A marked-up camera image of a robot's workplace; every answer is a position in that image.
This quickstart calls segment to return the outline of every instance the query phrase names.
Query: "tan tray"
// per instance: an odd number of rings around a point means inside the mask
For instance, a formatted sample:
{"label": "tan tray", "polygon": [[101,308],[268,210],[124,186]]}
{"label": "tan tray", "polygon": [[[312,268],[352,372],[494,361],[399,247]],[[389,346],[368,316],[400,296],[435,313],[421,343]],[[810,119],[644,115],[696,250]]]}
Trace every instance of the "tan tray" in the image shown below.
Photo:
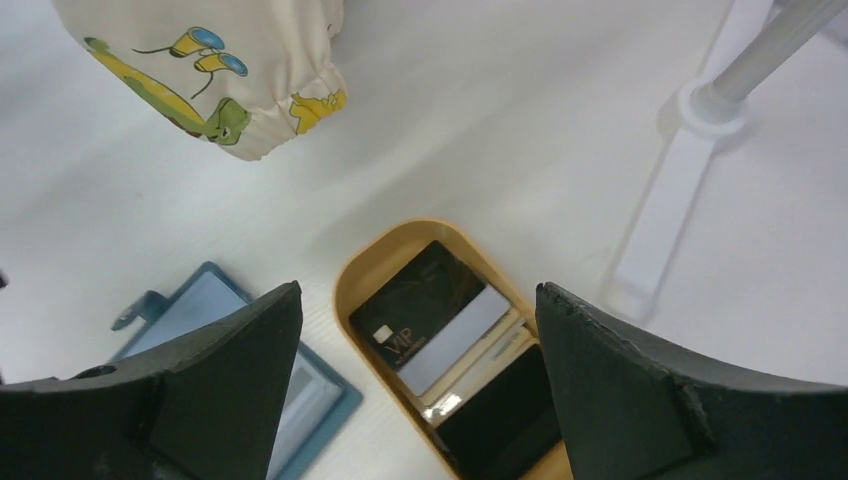
{"label": "tan tray", "polygon": [[[397,274],[404,265],[433,240],[441,242],[451,253],[482,275],[488,283],[501,292],[527,319],[527,326],[538,336],[533,305],[528,303],[491,260],[486,258],[471,240],[456,227],[437,219],[415,219],[397,225],[371,245],[365,247],[344,267],[333,294],[333,304],[339,327],[362,359],[394,397],[409,421],[441,459],[457,480],[461,476],[431,440],[432,427],[424,420],[410,398],[414,398],[406,385],[380,360],[368,345],[359,338],[350,325],[350,314],[365,300]],[[560,442],[552,448],[527,474],[524,480],[573,479],[565,446]]]}

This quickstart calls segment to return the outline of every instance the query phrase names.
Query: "blue frame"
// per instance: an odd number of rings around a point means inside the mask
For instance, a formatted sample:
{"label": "blue frame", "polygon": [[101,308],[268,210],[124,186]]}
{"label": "blue frame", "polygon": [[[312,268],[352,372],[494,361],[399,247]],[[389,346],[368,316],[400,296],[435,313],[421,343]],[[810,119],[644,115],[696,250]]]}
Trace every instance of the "blue frame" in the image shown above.
{"label": "blue frame", "polygon": [[[112,361],[123,358],[126,353],[135,345],[139,339],[153,326],[153,324],[164,314],[180,296],[182,296],[194,282],[202,275],[212,273],[224,285],[232,290],[245,303],[251,303],[253,298],[242,290],[235,282],[233,282],[221,268],[212,263],[204,262],[200,268],[195,271],[191,277],[177,289],[174,294],[168,298],[155,291],[148,291],[139,298],[133,305],[128,307],[121,316],[115,320],[112,330],[121,330],[130,325],[136,318],[141,317],[145,321],[142,327],[133,338],[124,345],[118,353],[112,358]],[[300,444],[295,454],[289,459],[288,463],[283,467],[277,475],[276,480],[297,480],[309,469],[312,463],[321,454],[321,451],[326,448],[327,444],[341,429],[347,419],[353,415],[353,412],[362,403],[362,394],[338,374],[327,362],[312,351],[306,344],[300,342],[298,352],[303,355],[316,369],[318,369],[331,382],[335,383],[342,389],[342,393],[336,399],[330,411],[319,422],[307,439]]]}

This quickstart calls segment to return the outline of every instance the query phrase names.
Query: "clipboard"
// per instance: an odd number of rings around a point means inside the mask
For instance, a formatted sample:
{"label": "clipboard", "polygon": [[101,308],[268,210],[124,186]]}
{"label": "clipboard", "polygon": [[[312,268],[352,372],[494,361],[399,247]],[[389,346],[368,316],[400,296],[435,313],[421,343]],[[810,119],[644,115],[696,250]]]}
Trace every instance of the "clipboard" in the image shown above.
{"label": "clipboard", "polygon": [[[170,297],[149,290],[115,319],[113,331],[138,318],[145,325],[112,360],[213,323],[251,301],[220,267],[205,262]],[[361,402],[362,394],[301,342],[266,478],[300,478]]]}

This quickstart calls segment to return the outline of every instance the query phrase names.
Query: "blue clipboard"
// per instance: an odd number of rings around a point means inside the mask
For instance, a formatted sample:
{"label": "blue clipboard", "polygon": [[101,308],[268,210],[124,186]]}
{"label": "blue clipboard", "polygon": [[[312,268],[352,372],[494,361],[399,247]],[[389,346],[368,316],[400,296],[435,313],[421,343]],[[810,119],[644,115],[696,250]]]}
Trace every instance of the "blue clipboard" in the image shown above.
{"label": "blue clipboard", "polygon": [[[115,354],[112,360],[145,351],[208,325],[251,301],[252,298],[227,277],[220,267],[212,262],[205,262],[171,297],[165,297],[159,292],[147,291],[118,316],[112,325],[112,330],[121,330],[137,318],[143,319],[145,325]],[[286,451],[281,454],[284,460],[277,459],[281,465],[275,466],[276,457],[272,458],[269,479],[296,480],[300,478],[362,402],[362,394],[303,342],[298,347],[298,357],[297,361],[307,364],[304,365],[304,369],[320,374],[321,384],[326,384],[328,391],[332,390],[333,398],[327,404],[327,410],[321,414],[320,419],[314,417],[315,421],[299,422],[298,428],[301,432],[305,432],[304,435],[300,435],[302,441],[298,445],[288,444],[282,447]],[[288,407],[292,389],[295,388],[294,383],[294,377],[292,377],[286,407]],[[275,444],[274,455],[276,456],[277,453]]]}

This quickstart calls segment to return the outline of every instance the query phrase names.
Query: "white table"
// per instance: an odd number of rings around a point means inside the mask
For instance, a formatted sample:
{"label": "white table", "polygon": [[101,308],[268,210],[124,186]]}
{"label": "white table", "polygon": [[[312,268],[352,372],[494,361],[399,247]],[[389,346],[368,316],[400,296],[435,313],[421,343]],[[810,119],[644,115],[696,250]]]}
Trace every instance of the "white table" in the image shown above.
{"label": "white table", "polygon": [[[303,339],[365,395],[309,478],[447,478],[336,328],[339,269],[432,215],[528,297],[552,280],[597,299],[663,146],[657,110],[697,71],[726,2],[425,3],[347,2],[334,58],[348,107],[245,164],[135,98],[44,0],[13,0],[0,19],[7,381],[105,361],[133,333],[109,330],[123,307],[213,260],[257,295],[298,279]],[[652,331],[848,384],[845,85],[848,56],[817,38],[755,92],[764,121],[716,160]]]}

